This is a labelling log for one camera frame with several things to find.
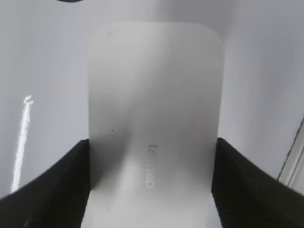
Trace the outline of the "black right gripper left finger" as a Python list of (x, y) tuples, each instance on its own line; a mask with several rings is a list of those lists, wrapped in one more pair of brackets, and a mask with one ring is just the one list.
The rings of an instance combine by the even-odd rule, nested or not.
[(90, 193), (89, 141), (0, 200), (2, 228), (79, 228)]

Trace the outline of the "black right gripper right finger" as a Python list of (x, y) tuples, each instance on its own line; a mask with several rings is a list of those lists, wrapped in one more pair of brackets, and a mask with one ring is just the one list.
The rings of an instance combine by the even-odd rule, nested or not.
[(224, 228), (302, 228), (304, 197), (217, 139), (211, 189)]

